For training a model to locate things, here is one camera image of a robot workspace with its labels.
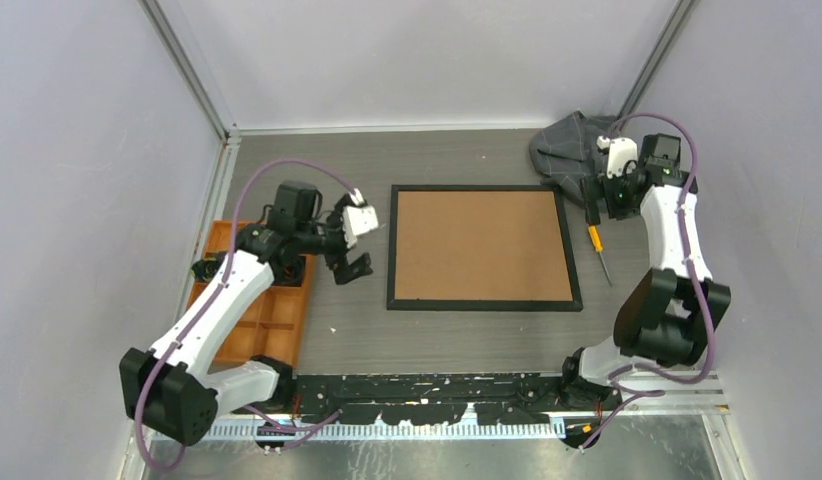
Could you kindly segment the yellow handled screwdriver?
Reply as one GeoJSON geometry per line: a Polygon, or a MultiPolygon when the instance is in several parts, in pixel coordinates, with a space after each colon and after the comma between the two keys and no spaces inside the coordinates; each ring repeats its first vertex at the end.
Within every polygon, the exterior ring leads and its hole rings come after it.
{"type": "Polygon", "coordinates": [[[600,262],[600,265],[602,267],[602,270],[603,270],[604,276],[606,278],[606,281],[610,286],[612,286],[613,285],[613,280],[611,278],[610,271],[608,269],[607,263],[606,263],[605,258],[604,258],[604,246],[603,246],[600,234],[597,230],[597,227],[595,225],[588,225],[587,226],[587,232],[588,232],[592,247],[594,248],[594,251],[595,251],[595,253],[596,253],[596,255],[599,259],[599,262],[600,262]]]}

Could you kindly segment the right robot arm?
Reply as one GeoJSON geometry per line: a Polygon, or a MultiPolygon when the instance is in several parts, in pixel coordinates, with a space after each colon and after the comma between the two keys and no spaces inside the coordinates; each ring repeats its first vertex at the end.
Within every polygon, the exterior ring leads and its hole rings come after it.
{"type": "Polygon", "coordinates": [[[598,205],[614,220],[643,219],[650,266],[620,307],[611,336],[567,357],[558,397],[571,410],[601,405],[618,391],[616,380],[647,370],[680,384],[703,380],[670,373],[698,362],[709,371],[716,329],[731,302],[702,254],[696,225],[698,185],[694,169],[681,166],[681,140],[652,134],[636,144],[601,136],[603,172],[581,180],[592,246],[603,250],[598,205]]]}

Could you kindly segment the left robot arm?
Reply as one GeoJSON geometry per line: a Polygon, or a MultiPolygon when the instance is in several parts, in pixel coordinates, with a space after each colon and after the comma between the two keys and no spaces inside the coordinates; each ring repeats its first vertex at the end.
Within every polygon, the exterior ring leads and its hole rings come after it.
{"type": "Polygon", "coordinates": [[[216,373],[209,368],[247,309],[296,260],[323,257],[338,285],[372,274],[368,254],[355,260],[347,254],[378,228],[375,207],[354,189],[320,220],[321,200],[312,184],[283,182],[268,212],[236,232],[233,249],[180,320],[147,350],[124,354],[124,408],[136,426],[192,446],[222,414],[254,404],[280,414],[292,405],[293,368],[281,360],[255,355],[238,367],[216,373]]]}

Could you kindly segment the black picture frame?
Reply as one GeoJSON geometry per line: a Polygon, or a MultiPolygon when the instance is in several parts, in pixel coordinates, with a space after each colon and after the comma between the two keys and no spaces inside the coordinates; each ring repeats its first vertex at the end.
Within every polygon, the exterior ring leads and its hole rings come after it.
{"type": "Polygon", "coordinates": [[[392,186],[386,307],[581,311],[559,190],[540,185],[392,186]]]}

